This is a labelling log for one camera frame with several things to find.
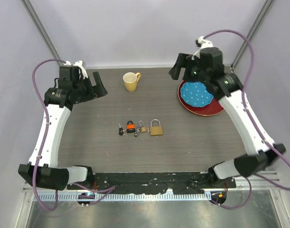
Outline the small brass padlock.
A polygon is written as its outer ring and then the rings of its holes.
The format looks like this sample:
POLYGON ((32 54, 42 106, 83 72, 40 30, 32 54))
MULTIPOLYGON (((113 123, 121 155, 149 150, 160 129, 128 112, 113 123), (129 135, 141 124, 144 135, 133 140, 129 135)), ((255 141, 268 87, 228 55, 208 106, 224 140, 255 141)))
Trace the small brass padlock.
POLYGON ((146 126, 145 126, 143 121, 139 122, 139 129, 140 129, 141 133, 145 133, 147 131, 147 128, 146 128, 146 126))

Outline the large brass padlock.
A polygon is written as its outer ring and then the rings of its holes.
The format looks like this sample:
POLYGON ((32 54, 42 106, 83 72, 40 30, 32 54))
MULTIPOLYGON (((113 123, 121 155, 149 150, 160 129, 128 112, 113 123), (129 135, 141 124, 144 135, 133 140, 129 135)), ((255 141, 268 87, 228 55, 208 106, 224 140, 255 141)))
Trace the large brass padlock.
POLYGON ((151 136, 161 136, 163 135, 163 129, 161 122, 158 119, 153 119, 150 122, 150 135, 151 136))

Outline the orange black padlock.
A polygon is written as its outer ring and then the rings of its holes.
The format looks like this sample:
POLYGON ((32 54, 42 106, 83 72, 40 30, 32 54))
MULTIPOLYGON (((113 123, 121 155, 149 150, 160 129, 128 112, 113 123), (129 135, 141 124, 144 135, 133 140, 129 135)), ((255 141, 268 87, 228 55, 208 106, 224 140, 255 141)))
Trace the orange black padlock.
POLYGON ((135 133, 135 125, 133 121, 128 121, 126 124, 126 132, 127 133, 135 133))

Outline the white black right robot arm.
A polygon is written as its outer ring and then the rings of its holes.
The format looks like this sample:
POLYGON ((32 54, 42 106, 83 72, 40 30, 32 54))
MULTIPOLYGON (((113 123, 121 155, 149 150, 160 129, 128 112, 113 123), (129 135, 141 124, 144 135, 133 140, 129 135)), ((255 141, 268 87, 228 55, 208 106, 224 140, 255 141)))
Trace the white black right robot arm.
POLYGON ((226 111, 246 151, 244 155, 210 167, 207 176, 210 186, 220 187, 226 178, 233 176, 249 177, 273 164, 278 158, 274 150, 285 153, 285 146, 275 143, 258 119, 254 122, 250 120, 248 113, 252 113, 252 109, 243 106, 246 101, 242 98, 243 85, 234 73, 225 72, 222 51, 216 47, 207 47, 200 49, 194 56, 179 53, 169 71, 173 80, 179 78, 182 68, 185 69, 184 81, 203 83, 226 111))

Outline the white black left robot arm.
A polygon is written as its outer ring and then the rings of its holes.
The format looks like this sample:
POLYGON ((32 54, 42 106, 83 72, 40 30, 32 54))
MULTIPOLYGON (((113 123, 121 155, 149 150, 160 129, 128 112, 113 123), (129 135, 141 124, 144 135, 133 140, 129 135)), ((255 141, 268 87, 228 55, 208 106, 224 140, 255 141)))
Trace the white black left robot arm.
POLYGON ((73 106, 106 96, 98 72, 93 73, 92 85, 83 62, 67 62, 59 68, 58 86, 49 88, 44 95, 44 118, 35 149, 27 164, 21 164, 19 175, 31 186, 50 190, 64 190, 78 183, 88 190, 94 185, 91 167, 76 165, 58 167, 58 151, 65 124, 73 106))

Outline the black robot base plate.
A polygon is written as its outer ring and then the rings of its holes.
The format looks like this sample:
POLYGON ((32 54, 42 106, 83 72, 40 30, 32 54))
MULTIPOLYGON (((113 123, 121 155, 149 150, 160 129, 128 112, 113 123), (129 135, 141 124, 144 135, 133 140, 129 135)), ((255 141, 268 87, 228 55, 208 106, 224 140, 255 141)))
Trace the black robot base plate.
POLYGON ((156 195, 172 189, 177 194, 203 193, 205 189, 234 189, 233 178, 213 180, 200 172, 137 172, 95 173, 79 185, 91 190, 105 190, 115 186, 113 194, 156 195))

